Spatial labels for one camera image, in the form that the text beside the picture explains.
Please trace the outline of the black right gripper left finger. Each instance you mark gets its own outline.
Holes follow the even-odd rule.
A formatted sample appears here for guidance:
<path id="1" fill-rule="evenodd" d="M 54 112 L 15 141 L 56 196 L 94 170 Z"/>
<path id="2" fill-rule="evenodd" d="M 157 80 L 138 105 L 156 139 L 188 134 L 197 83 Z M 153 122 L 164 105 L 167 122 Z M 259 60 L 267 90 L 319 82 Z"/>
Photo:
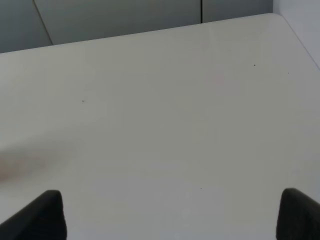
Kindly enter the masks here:
<path id="1" fill-rule="evenodd" d="M 46 190 L 0 224 L 2 240 L 66 240 L 62 194 Z"/>

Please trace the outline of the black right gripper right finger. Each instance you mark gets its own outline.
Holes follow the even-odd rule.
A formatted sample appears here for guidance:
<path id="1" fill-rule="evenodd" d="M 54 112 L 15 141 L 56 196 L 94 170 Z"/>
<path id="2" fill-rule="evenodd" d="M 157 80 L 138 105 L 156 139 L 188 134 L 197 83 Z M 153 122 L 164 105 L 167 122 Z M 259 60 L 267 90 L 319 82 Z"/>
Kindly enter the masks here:
<path id="1" fill-rule="evenodd" d="M 277 240 L 318 240 L 320 204 L 296 188 L 286 188 L 280 199 Z"/>

